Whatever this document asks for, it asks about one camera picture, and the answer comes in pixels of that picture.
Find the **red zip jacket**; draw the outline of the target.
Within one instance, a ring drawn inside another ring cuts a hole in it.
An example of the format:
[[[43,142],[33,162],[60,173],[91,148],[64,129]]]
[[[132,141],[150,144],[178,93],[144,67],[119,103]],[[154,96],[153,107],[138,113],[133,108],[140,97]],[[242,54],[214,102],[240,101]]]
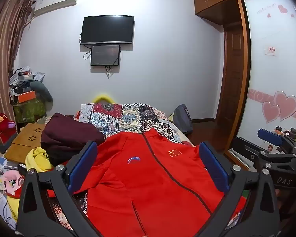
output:
[[[104,236],[194,236],[224,197],[199,148],[156,130],[121,132],[98,147],[80,192]]]

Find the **pink garment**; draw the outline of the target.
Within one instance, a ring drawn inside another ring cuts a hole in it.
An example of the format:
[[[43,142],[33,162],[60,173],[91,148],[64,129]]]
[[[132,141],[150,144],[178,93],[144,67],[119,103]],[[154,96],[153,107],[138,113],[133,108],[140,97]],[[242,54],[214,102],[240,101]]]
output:
[[[19,196],[24,183],[24,177],[17,170],[9,170],[3,174],[2,182],[8,194]]]

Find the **wooden wardrobe with sliding door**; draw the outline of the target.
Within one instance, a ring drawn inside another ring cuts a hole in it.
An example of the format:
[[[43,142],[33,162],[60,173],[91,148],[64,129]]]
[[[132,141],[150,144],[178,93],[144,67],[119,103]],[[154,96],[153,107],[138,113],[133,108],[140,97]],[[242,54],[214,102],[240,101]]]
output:
[[[231,147],[242,137],[271,153],[259,129],[296,130],[296,5],[292,0],[194,0],[195,14],[223,27],[218,150],[251,168]]]

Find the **yellow printed garment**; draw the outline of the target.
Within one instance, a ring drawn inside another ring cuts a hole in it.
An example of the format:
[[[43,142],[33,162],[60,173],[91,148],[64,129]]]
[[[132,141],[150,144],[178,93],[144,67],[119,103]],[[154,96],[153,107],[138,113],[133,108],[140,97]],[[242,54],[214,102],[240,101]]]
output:
[[[44,149],[37,147],[32,149],[25,158],[26,169],[34,168],[38,173],[47,172],[54,169],[50,163],[49,156]]]

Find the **maroon folded garment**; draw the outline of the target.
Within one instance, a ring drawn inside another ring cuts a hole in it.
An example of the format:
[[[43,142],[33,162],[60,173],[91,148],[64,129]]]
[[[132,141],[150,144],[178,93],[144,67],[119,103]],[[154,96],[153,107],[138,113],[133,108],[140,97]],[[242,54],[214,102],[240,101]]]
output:
[[[102,144],[103,133],[90,123],[55,113],[41,134],[40,144],[48,154],[50,163],[57,166],[77,155],[88,141]]]

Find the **grey blue backpack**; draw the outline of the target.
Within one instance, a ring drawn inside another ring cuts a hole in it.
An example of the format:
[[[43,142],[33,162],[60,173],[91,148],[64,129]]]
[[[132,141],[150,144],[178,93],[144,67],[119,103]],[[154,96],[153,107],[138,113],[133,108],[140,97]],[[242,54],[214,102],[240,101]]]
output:
[[[188,108],[185,104],[179,105],[173,114],[173,122],[176,127],[185,135],[192,133],[193,124],[191,117],[188,111]]]

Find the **red plush toy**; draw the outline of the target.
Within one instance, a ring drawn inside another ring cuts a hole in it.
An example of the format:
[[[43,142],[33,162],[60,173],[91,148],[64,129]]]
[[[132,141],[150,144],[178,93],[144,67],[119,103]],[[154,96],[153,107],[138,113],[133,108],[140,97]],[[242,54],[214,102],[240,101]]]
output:
[[[16,133],[16,123],[0,113],[0,140],[5,144]]]

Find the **cluttered pile with green box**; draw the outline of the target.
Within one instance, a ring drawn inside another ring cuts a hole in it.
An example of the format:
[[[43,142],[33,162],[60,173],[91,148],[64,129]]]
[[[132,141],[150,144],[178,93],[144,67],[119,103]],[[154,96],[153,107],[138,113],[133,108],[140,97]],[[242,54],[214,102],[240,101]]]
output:
[[[53,97],[43,80],[45,73],[25,66],[16,69],[9,79],[10,103],[18,124],[35,123],[53,107]]]

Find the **orange box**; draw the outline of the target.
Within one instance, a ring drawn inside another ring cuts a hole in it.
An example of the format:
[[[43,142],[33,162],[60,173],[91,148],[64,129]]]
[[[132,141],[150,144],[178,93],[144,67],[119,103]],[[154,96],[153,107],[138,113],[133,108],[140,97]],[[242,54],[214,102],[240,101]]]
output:
[[[18,103],[27,102],[29,100],[33,100],[36,98],[36,92],[35,91],[28,91],[26,93],[20,94],[17,99]]]

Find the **patchwork patterned bedspread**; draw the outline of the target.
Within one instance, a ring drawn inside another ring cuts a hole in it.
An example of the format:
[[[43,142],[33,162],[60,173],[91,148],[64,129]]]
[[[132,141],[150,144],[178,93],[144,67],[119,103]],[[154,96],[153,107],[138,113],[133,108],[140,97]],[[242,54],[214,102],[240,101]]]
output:
[[[169,141],[183,144],[166,116],[148,105],[89,104],[81,114],[85,119],[79,122],[94,125],[103,133],[104,141],[121,132],[145,133],[153,129]]]

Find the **striped brown curtain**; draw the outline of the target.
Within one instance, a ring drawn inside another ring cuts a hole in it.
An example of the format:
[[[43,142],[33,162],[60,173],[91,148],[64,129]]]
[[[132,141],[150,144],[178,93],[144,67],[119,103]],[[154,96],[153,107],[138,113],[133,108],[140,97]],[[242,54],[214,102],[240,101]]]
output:
[[[9,119],[14,119],[9,78],[33,3],[34,0],[4,0],[0,3],[0,113]]]

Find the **white air conditioner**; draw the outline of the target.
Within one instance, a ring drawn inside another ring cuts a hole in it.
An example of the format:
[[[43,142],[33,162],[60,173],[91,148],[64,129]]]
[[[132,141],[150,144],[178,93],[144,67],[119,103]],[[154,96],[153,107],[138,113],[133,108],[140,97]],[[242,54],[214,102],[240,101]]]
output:
[[[36,0],[34,16],[76,5],[77,0]]]

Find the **small black wall monitor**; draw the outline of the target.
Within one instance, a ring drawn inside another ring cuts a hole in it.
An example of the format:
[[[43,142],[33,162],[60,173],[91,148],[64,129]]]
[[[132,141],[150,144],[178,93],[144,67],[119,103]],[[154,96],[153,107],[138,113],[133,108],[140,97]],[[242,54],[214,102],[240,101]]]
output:
[[[91,48],[91,66],[118,66],[120,45],[93,45]]]

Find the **black wall television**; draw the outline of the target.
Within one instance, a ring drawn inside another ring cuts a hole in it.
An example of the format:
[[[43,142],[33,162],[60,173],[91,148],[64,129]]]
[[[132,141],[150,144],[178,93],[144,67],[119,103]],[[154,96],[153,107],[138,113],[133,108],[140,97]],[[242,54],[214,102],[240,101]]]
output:
[[[102,15],[84,17],[81,44],[131,44],[134,16]]]

